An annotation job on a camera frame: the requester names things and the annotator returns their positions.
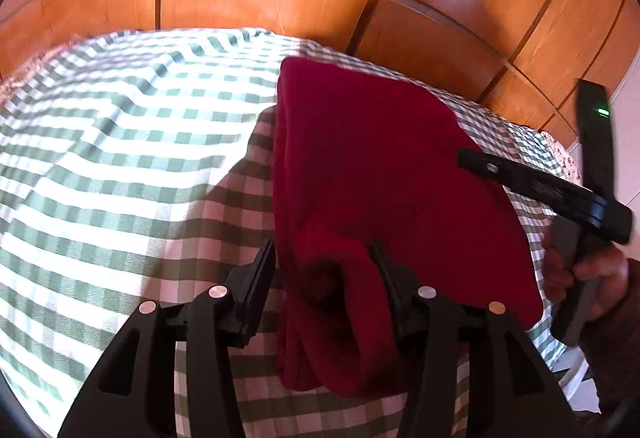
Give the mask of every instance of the person's arm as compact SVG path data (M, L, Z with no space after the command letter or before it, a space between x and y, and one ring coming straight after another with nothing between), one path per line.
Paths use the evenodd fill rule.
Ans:
M619 249L611 247L576 264L573 273L563 265L561 255L547 248L543 275L545 294L551 302L564 300L574 277L601 279L591 322L580 339L602 412L577 414L583 436L591 438L623 400L640 393L640 263L627 260Z

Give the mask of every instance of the silver screw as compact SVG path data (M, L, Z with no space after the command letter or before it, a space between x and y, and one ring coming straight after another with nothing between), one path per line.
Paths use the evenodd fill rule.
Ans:
M213 299L220 299L224 297L229 290L226 289L226 286L222 286L222 284L217 284L209 288L209 297L213 297Z
M149 313L153 313L156 309L156 303L153 301L144 301L139 307L140 313L143 315L149 315Z
M431 286L420 286L418 288L418 297L423 299L433 299L437 294L437 290Z
M491 301L489 303L489 311L495 315L504 315L507 308L500 301Z

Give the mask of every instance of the gingham tablecloth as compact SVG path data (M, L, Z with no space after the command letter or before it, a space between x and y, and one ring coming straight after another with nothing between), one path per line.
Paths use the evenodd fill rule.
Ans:
M141 299L190 301L251 262L272 235L273 105L289 55L407 80L265 30L118 32L61 53L0 110L0 369L48 434L56 435ZM420 85L485 151L562 175L539 133ZM508 194L540 283L552 212ZM244 350L231 350L247 435L392 436L402 396L364 403L280 385L274 332L282 295L276 273L259 333ZM545 300L530 337L550 364L563 346L549 326ZM190 434L185 349L178 346L175 373L180 436ZM463 357L457 436L466 426L467 388Z

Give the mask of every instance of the red cloth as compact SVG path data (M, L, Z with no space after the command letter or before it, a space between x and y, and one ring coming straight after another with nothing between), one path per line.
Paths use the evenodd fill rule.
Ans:
M286 388L341 397L405 389L386 292L367 246L467 305L542 316L527 237L501 186L456 164L478 146L431 93L304 58L278 80L273 198Z

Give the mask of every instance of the maroon fabric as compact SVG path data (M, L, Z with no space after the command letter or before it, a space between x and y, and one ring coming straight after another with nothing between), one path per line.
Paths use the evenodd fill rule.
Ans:
M526 234L499 185L458 168L461 147L478 149L423 88L283 61L273 198L286 388L350 398L406 387L373 239L455 301L498 299L526 329L540 319Z

